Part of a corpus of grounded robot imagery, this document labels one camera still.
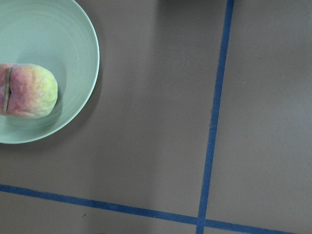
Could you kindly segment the yellow pink peach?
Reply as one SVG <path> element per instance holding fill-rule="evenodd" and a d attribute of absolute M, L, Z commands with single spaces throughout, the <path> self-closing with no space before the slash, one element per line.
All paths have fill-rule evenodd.
<path fill-rule="evenodd" d="M 49 115 L 58 99 L 54 75 L 35 64 L 0 65 L 0 114 L 20 118 Z"/>

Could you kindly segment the light green plate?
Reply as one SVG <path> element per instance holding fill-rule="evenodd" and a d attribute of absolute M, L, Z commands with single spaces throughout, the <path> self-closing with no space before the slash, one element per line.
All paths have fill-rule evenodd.
<path fill-rule="evenodd" d="M 98 77 L 98 39 L 74 0 L 3 0 L 0 61 L 37 64 L 57 80 L 58 100 L 48 116 L 0 118 L 1 143 L 31 142 L 67 125 L 85 106 Z"/>

